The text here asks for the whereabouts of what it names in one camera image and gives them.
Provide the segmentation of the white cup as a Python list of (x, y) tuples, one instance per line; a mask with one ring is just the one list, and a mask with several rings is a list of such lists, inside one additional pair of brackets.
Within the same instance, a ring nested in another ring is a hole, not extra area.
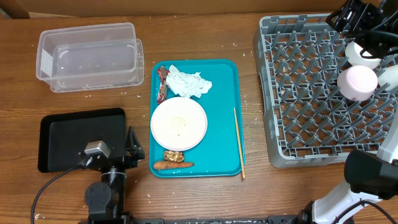
[(386, 91), (391, 91), (398, 85), (398, 65), (394, 65), (391, 67), (387, 67), (384, 69), (384, 72), (378, 76), (378, 84), (379, 86), (383, 86), (388, 83), (389, 86), (386, 88)]

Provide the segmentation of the pink white bowl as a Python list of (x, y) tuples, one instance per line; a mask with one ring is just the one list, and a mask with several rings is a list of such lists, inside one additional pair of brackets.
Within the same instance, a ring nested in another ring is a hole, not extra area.
[(342, 71), (337, 79), (340, 93), (352, 101), (369, 99), (378, 84), (376, 73), (363, 65), (354, 65)]

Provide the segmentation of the red snack wrapper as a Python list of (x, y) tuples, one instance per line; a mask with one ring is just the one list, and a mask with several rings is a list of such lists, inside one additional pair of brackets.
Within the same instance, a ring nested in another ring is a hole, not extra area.
[(164, 65), (162, 65), (158, 70), (157, 73), (160, 78), (160, 86), (158, 90), (158, 96), (157, 96), (157, 104), (161, 104), (167, 99), (167, 91), (168, 91), (168, 86), (167, 86), (167, 76), (169, 74), (169, 71), (165, 68)]

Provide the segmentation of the white tissue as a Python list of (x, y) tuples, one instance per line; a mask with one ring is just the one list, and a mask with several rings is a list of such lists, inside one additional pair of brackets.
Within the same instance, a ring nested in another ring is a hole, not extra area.
[(203, 94), (208, 93), (213, 86), (211, 81), (200, 76), (200, 72), (183, 73), (174, 65), (169, 67), (166, 84), (174, 94), (185, 98), (192, 96), (200, 98)]

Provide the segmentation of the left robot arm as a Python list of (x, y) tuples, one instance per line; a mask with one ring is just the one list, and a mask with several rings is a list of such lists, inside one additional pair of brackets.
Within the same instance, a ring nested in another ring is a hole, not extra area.
[(90, 142), (82, 152), (81, 167), (101, 172), (101, 180), (91, 184), (85, 192), (88, 206), (87, 223), (137, 223), (124, 209), (126, 196), (126, 170), (137, 167), (145, 152), (129, 127), (123, 155), (111, 158), (111, 150), (104, 141)]

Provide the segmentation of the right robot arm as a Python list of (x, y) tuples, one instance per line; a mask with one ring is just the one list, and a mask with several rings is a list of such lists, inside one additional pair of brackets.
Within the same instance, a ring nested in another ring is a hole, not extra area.
[[(397, 0), (379, 7), (362, 1), (346, 1), (326, 23), (369, 52), (367, 58), (397, 53)], [(345, 162), (344, 180), (326, 196), (311, 201), (292, 223), (352, 223), (353, 216), (370, 205), (397, 195), (397, 120), (394, 119), (376, 154), (351, 151)]]

